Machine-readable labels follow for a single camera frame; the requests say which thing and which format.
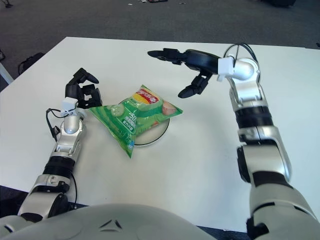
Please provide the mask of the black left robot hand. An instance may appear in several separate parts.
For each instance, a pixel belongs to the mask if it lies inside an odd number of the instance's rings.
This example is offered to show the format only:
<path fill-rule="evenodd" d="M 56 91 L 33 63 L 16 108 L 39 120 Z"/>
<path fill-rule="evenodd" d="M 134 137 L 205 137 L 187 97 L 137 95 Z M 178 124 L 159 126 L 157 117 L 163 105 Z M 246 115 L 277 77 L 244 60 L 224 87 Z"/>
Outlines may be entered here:
<path fill-rule="evenodd" d="M 95 87 L 99 80 L 84 68 L 80 68 L 65 86 L 65 97 L 77 100 L 77 107 L 89 109 L 103 105 L 100 90 Z"/>

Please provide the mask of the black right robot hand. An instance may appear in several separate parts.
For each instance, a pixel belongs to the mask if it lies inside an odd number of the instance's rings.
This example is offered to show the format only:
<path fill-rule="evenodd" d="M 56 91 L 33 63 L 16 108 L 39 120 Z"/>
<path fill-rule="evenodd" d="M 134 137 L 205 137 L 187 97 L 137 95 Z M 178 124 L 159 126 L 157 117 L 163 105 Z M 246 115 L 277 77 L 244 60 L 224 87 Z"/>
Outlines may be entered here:
<path fill-rule="evenodd" d="M 194 49 L 180 52 L 178 49 L 163 48 L 163 50 L 148 51 L 147 54 L 150 57 L 171 62 L 174 65 L 185 64 L 189 69 L 198 72 L 191 84 L 179 92 L 178 97 L 181 99 L 200 95 L 207 87 L 210 78 L 218 74 L 220 57 L 211 53 Z"/>

